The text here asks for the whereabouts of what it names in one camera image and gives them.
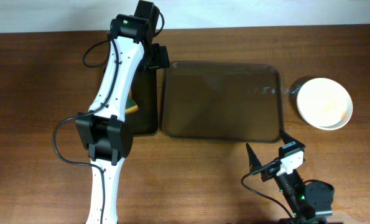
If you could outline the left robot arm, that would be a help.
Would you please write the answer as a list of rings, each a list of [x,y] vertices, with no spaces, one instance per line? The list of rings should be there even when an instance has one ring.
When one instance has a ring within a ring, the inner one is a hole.
[[[125,125],[126,106],[138,69],[167,68],[167,49],[153,43],[164,17],[152,2],[139,1],[133,15],[119,14],[108,32],[109,57],[97,96],[88,112],[75,120],[92,169],[90,211],[87,223],[117,223],[119,176],[133,142]]]

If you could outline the white plate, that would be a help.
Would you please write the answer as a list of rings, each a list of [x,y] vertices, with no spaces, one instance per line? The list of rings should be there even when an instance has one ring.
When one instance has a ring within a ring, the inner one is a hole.
[[[325,131],[333,131],[336,129],[340,129],[345,126],[348,122],[348,118],[323,118],[323,119],[311,119],[303,117],[303,120],[308,123],[310,126],[314,128],[325,130]]]
[[[328,78],[305,82],[297,93],[296,105],[302,118],[348,118],[350,121],[353,115],[353,101],[348,91]]]

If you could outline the green and yellow sponge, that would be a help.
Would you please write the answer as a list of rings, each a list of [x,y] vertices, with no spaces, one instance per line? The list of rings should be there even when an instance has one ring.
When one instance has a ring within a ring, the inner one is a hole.
[[[137,103],[132,98],[132,90],[129,90],[129,94],[126,100],[125,114],[135,113],[139,109]]]

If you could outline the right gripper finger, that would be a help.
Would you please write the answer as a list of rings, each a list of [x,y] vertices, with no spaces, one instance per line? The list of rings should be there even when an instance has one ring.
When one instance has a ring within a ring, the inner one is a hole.
[[[298,148],[305,149],[304,143],[296,140],[295,138],[287,134],[283,129],[280,130],[280,136],[285,144],[292,143],[293,146],[297,146]]]
[[[248,143],[246,143],[246,150],[249,158],[249,173],[251,175],[260,174],[263,171],[262,164]]]

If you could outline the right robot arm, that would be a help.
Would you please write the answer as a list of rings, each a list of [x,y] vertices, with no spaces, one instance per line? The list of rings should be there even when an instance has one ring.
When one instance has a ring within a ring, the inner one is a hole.
[[[327,223],[333,215],[335,188],[320,180],[303,180],[297,169],[304,163],[305,145],[280,131],[284,145],[279,148],[279,156],[273,161],[262,165],[251,146],[247,143],[246,150],[249,158],[249,173],[241,179],[243,187],[254,194],[273,201],[284,209],[288,218],[281,218],[279,223]],[[290,208],[286,208],[276,199],[262,194],[244,181],[252,175],[260,175],[261,180],[275,180],[280,192]]]

